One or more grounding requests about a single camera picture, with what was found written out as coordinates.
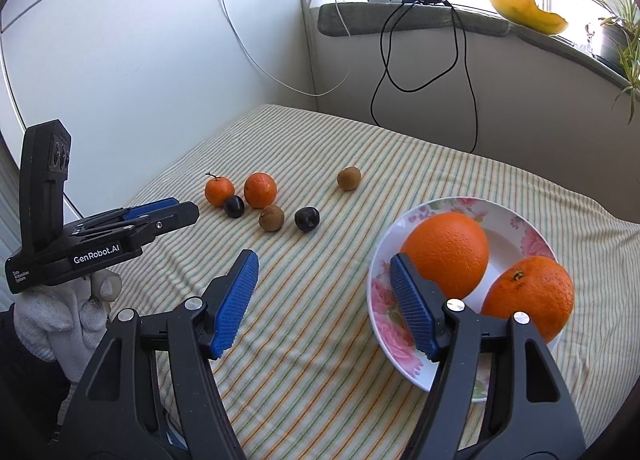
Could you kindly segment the left white gloved hand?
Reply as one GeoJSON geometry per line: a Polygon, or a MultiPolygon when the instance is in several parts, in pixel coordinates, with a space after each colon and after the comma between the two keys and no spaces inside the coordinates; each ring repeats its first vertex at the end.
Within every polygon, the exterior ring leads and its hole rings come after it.
{"type": "Polygon", "coordinates": [[[26,350],[44,362],[56,362],[76,384],[106,332],[111,302],[122,278],[100,270],[53,287],[32,287],[14,303],[14,329],[26,350]]]}

